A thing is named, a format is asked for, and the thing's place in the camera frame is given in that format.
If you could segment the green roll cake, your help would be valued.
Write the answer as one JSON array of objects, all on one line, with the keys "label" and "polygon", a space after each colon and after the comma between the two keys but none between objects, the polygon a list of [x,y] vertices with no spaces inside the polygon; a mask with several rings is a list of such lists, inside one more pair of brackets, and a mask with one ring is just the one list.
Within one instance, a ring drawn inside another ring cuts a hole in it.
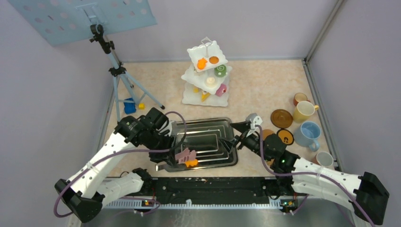
[{"label": "green roll cake", "polygon": [[226,65],[219,65],[214,68],[214,75],[218,78],[222,78],[227,75],[227,67]]}]

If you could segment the brown coaster back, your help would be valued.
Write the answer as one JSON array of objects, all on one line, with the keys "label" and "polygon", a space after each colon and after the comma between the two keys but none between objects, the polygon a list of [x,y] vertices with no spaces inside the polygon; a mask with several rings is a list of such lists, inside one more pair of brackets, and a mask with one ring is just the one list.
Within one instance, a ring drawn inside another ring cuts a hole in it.
[{"label": "brown coaster back", "polygon": [[280,129],[288,128],[293,123],[293,116],[284,109],[274,110],[270,115],[272,124]]}]

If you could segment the pink cake slice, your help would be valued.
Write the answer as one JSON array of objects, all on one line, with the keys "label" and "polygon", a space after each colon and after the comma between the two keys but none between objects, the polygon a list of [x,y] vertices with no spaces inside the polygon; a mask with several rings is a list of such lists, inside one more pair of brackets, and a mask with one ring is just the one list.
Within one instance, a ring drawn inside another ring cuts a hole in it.
[{"label": "pink cake slice", "polygon": [[227,85],[221,84],[220,87],[216,90],[215,95],[221,97],[227,92]]}]

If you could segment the orange round cookie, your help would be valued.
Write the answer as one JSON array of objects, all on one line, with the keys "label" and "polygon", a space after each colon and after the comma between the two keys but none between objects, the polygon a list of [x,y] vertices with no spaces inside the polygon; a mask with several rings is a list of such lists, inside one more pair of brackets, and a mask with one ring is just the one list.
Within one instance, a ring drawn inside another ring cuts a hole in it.
[{"label": "orange round cookie", "polygon": [[209,62],[210,62],[211,64],[217,64],[217,63],[219,63],[219,57],[217,57],[217,56],[212,56],[212,57],[209,58]]}]

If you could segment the stainless steel tray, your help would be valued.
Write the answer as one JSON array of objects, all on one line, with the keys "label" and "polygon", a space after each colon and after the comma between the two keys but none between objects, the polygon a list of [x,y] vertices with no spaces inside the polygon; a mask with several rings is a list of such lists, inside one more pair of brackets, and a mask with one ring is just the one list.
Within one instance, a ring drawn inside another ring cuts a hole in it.
[{"label": "stainless steel tray", "polygon": [[234,129],[230,118],[208,118],[188,121],[186,137],[175,150],[179,153],[185,148],[195,150],[199,164],[189,170],[203,170],[218,167],[234,166],[238,163],[237,149],[228,154],[221,144],[221,139],[234,140]]}]

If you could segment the brown mug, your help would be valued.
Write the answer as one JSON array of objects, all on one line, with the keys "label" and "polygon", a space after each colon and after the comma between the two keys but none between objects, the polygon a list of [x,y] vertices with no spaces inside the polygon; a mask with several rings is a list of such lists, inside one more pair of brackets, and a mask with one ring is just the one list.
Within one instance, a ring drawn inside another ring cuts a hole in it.
[{"label": "brown mug", "polygon": [[310,102],[309,98],[304,93],[296,93],[293,97],[293,105],[297,106],[299,102],[307,101]]}]

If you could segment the dark printed coaster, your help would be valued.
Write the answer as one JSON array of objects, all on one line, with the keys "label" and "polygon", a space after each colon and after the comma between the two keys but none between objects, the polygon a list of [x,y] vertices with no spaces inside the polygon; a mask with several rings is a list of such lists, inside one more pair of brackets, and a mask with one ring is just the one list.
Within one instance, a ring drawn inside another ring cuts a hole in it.
[{"label": "dark printed coaster", "polygon": [[277,131],[277,136],[286,145],[292,145],[294,143],[293,134],[287,129],[280,129]]}]

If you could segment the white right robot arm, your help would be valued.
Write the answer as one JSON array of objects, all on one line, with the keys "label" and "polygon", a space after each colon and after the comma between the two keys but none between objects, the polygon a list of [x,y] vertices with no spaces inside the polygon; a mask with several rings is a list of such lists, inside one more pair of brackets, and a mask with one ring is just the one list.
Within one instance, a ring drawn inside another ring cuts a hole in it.
[{"label": "white right robot arm", "polygon": [[260,123],[244,121],[230,126],[240,133],[232,141],[234,146],[246,147],[260,157],[267,172],[279,179],[281,194],[312,195],[347,208],[373,227],[384,223],[390,194],[375,174],[347,174],[309,161],[289,152],[277,135],[263,138]]}]

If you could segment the white round bun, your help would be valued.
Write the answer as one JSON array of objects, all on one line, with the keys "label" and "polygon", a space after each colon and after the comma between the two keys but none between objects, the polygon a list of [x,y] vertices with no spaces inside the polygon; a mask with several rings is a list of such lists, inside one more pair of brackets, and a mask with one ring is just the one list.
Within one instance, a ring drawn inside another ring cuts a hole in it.
[{"label": "white round bun", "polygon": [[217,84],[216,79],[214,77],[207,77],[205,79],[205,85],[207,87],[215,87]]}]

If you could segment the brown coaster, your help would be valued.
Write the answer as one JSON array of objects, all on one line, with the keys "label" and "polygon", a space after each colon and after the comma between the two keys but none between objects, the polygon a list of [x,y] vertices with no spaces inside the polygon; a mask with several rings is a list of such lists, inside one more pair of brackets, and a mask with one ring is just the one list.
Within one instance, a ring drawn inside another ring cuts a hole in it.
[{"label": "brown coaster", "polygon": [[280,129],[288,128],[293,123],[293,116],[284,109],[274,110],[270,115],[272,124]]},{"label": "brown coaster", "polygon": [[262,140],[265,140],[268,136],[276,134],[273,130],[265,129],[262,130]]}]

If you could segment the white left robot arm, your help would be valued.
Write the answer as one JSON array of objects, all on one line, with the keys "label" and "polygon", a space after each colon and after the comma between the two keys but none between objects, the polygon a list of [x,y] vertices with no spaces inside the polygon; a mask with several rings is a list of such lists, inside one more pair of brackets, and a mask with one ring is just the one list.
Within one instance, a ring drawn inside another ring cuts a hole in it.
[{"label": "white left robot arm", "polygon": [[87,223],[112,201],[136,192],[149,194],[152,183],[143,169],[109,182],[104,179],[129,153],[167,155],[173,150],[172,129],[173,121],[156,108],[138,118],[122,118],[101,149],[76,174],[57,181],[54,215],[64,218],[74,214]]}]

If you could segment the blue mug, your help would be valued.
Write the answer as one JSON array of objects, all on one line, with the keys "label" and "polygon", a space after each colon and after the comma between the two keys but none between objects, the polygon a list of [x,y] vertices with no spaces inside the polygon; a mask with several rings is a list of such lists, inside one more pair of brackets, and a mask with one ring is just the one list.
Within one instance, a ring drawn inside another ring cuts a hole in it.
[{"label": "blue mug", "polygon": [[311,121],[303,122],[293,133],[295,142],[302,147],[308,147],[316,152],[320,148],[318,138],[322,130],[318,124]]}]

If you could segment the yellow mug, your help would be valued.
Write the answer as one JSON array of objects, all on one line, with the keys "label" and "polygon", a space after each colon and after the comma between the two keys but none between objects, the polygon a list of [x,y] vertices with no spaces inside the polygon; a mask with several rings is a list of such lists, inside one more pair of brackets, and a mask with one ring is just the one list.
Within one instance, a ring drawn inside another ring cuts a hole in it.
[{"label": "yellow mug", "polygon": [[308,120],[319,108],[319,105],[314,105],[309,101],[301,101],[295,107],[292,115],[293,121],[302,123]]}]

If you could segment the yellow cake slice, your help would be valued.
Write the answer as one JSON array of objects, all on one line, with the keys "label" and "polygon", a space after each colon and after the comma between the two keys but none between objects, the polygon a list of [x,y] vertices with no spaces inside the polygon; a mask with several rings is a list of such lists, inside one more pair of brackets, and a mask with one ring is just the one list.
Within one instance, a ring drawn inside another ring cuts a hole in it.
[{"label": "yellow cake slice", "polygon": [[201,101],[204,102],[205,100],[207,100],[207,98],[210,96],[209,92],[206,91],[202,91],[202,95],[201,95]]}]

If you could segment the metal tongs with pink tips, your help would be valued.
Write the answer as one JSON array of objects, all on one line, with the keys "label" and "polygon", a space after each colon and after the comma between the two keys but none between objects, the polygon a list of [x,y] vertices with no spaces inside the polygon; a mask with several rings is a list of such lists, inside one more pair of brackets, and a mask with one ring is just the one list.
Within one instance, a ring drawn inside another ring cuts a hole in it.
[{"label": "metal tongs with pink tips", "polygon": [[172,162],[171,164],[168,164],[166,162],[161,162],[159,164],[156,164],[155,166],[156,171],[165,170],[167,172],[180,172],[184,170],[189,170],[190,168],[187,168],[184,163],[188,160],[197,159],[197,154],[195,150],[190,150],[189,148],[185,148],[181,152],[175,154],[174,158],[175,162]]}]

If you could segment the orange fish cake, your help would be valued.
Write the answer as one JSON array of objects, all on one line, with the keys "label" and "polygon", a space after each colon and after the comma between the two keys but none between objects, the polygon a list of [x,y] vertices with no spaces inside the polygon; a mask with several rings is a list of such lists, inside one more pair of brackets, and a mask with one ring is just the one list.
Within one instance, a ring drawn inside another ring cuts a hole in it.
[{"label": "orange fish cake", "polygon": [[186,161],[184,164],[187,168],[192,168],[192,167],[196,167],[198,165],[198,160],[194,159],[194,160],[188,160]]},{"label": "orange fish cake", "polygon": [[206,60],[205,58],[199,59],[198,63],[197,63],[197,69],[204,70],[207,63],[208,63],[208,60]]}]

